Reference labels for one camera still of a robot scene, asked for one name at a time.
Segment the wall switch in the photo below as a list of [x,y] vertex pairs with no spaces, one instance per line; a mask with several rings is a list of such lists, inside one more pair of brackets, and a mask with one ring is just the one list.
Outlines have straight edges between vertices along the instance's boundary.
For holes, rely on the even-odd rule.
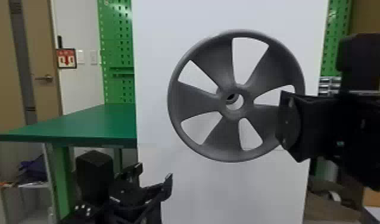
[[97,51],[90,51],[90,63],[98,64],[98,53]]
[[76,60],[78,64],[86,64],[85,61],[85,51],[84,50],[77,50],[76,51]]

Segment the sign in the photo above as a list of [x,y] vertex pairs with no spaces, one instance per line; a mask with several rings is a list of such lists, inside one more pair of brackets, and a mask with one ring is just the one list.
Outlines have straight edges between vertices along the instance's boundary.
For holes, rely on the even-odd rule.
[[58,68],[59,69],[76,69],[76,50],[60,48],[57,49]]

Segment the door handle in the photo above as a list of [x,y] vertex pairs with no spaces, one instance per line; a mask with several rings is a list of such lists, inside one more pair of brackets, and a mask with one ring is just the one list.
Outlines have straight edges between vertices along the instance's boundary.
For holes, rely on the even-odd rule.
[[50,76],[49,74],[46,74],[44,77],[36,77],[35,80],[52,82],[54,80],[54,78],[52,76]]

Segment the green table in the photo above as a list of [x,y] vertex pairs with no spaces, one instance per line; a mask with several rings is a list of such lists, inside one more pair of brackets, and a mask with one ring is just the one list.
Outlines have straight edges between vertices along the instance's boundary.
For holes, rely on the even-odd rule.
[[69,147],[114,148],[114,165],[118,172],[122,168],[121,149],[137,145],[135,114],[134,104],[99,105],[0,133],[0,141],[44,143],[58,219],[68,215],[74,204]]

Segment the wheel rim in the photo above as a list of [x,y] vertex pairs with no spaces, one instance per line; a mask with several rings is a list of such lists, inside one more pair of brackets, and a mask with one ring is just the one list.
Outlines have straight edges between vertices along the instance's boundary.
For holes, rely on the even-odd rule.
[[[256,63],[250,78],[243,85],[235,82],[232,61],[234,38],[251,38],[268,45],[264,56]],[[193,61],[217,86],[211,94],[178,81],[189,61]],[[275,149],[278,108],[254,104],[254,99],[281,86],[292,85],[296,94],[304,94],[304,78],[291,52],[279,41],[250,30],[231,30],[206,38],[194,45],[178,62],[169,83],[168,111],[171,123],[182,141],[196,153],[216,161],[239,162],[252,160]],[[226,108],[227,98],[240,94],[244,103],[238,110]],[[183,130],[181,123],[200,114],[218,111],[222,118],[198,144]],[[243,150],[238,123],[246,118],[261,136],[263,143]]]

